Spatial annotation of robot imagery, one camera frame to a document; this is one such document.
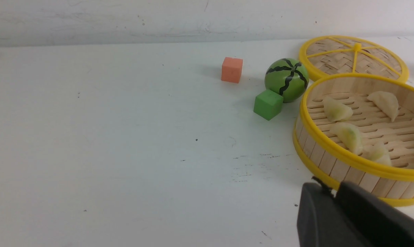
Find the black stripe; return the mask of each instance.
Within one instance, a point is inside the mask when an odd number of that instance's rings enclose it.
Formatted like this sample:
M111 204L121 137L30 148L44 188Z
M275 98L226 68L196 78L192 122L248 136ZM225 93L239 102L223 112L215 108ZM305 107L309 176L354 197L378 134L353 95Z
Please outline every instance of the black stripe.
M268 75L268 73L275 72L275 71L282 71L282 70L292 70L290 67L282 66L282 67L275 67L275 68L269 68L265 75Z
M294 72L291 71L291 74L285 78L285 86L282 86L279 90L279 94L283 96L283 92L288 89L289 87L289 82L292 80L292 78L294 77Z
M307 89L307 84L309 83L309 81L307 81L306 78L304 78L303 74L298 70L296 70L295 73L297 73L298 77L300 77L300 79L304 81L304 89Z
M285 61L285 62L286 62L289 66L291 66L291 68L292 68L292 67L294 67L294 66L292 65L291 61L289 61L288 59L286 59L286 58L282 58L281 60Z
M295 64L294 68L298 68L300 66L301 66L301 62L298 62L298 63Z

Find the bamboo steamer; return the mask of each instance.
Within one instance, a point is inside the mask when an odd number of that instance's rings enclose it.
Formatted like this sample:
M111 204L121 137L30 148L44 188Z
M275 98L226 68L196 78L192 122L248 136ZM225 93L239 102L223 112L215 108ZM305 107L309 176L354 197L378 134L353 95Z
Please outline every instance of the bamboo steamer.
M367 96L387 91L398 99L399 115L394 122ZM378 164L345 149L329 133L322 100L330 96L350 106L349 123L358 126L364 145L384 142L393 167ZM392 206L414 204L414 88L397 80L359 73L331 75L315 82L303 95L293 142L306 167L328 186L338 189L351 181Z
M390 50L373 42L348 36L322 36L307 41L299 60L313 80L339 73L364 73L405 83L406 64Z

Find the dumpling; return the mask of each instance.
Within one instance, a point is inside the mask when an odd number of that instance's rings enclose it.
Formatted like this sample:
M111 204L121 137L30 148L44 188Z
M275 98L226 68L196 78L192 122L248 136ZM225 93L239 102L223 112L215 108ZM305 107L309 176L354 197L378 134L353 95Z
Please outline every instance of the dumpling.
M355 125L337 122L332 126L330 132L337 135L352 153L359 155L362 152L361 132Z
M393 122L399 114L399 103L396 96L389 92L377 91L367 97L368 100L381 109Z
M325 97L323 100L324 113L330 122L337 122L349 119L353 115L353 110L347 105Z
M391 166L390 154L383 142L378 142L373 147L370 147L365 158L379 164Z

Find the white table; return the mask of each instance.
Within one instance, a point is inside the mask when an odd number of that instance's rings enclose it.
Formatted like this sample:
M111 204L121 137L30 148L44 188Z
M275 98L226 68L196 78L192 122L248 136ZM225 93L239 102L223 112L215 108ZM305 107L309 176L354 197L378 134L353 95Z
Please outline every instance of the white table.
M414 84L414 37L369 40ZM298 246L299 101L253 105L303 42L0 48L0 247Z

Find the orange cube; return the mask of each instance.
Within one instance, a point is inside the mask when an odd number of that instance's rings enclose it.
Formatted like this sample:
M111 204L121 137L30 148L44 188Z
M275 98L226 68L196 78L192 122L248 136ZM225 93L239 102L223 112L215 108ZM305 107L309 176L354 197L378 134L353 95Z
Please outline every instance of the orange cube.
M226 58L222 63L221 80L239 83L242 74L243 60L239 58Z

